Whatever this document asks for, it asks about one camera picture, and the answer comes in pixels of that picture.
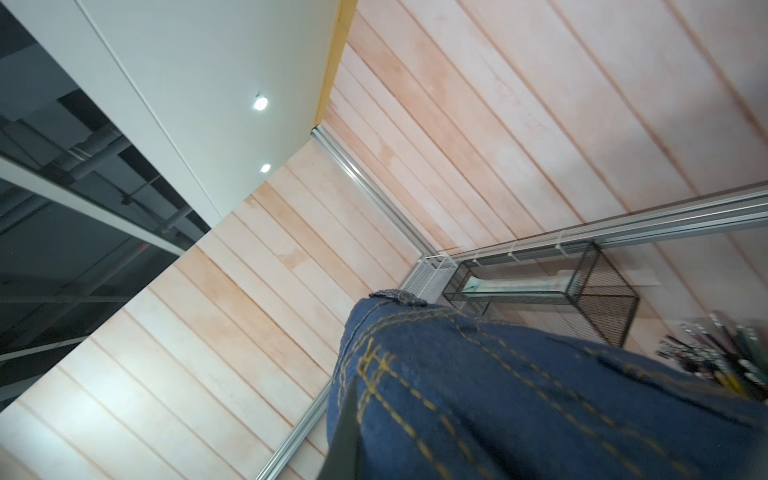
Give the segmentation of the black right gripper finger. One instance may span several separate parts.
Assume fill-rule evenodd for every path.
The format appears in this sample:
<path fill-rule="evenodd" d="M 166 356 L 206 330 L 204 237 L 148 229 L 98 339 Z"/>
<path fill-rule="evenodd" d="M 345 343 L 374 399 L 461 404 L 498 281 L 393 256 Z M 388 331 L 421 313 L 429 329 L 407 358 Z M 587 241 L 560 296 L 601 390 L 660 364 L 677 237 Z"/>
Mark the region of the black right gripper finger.
<path fill-rule="evenodd" d="M 353 480 L 360 477 L 361 439 L 358 421 L 359 377 L 354 376 L 346 387 L 340 406 L 334 414 L 329 451 L 318 475 L 321 480 Z"/>

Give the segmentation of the dark blue denim trousers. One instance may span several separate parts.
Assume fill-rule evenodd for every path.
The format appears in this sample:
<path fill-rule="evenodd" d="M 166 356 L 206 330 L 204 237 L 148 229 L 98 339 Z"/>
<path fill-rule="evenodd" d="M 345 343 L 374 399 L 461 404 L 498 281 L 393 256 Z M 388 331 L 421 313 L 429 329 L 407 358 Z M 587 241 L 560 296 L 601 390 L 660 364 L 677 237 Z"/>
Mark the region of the dark blue denim trousers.
<path fill-rule="evenodd" d="M 646 357 L 384 290 L 351 310 L 358 479 L 763 479 L 767 408 Z"/>

